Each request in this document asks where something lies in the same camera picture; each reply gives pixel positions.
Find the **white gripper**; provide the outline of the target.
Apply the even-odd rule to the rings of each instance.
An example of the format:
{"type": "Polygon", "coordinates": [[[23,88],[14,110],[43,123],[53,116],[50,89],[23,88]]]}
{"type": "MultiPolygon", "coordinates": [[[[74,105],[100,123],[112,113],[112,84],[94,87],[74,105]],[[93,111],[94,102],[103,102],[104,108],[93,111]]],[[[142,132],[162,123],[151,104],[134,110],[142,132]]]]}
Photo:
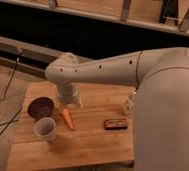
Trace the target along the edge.
{"type": "Polygon", "coordinates": [[[75,83],[71,84],[59,84],[57,86],[58,98],[62,103],[58,103],[59,110],[63,110],[64,105],[76,103],[77,108],[83,110],[83,105],[79,102],[79,91],[75,83]]]}

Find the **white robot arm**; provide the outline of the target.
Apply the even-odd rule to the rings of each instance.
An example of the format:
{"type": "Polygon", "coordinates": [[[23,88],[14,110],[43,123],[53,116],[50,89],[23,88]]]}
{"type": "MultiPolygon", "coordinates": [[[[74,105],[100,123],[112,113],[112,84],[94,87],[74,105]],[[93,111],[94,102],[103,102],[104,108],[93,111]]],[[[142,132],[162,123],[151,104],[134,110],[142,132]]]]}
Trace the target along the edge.
{"type": "Polygon", "coordinates": [[[45,69],[64,105],[78,83],[132,86],[135,171],[189,171],[189,48],[142,50],[80,63],[64,53],[45,69]]]}

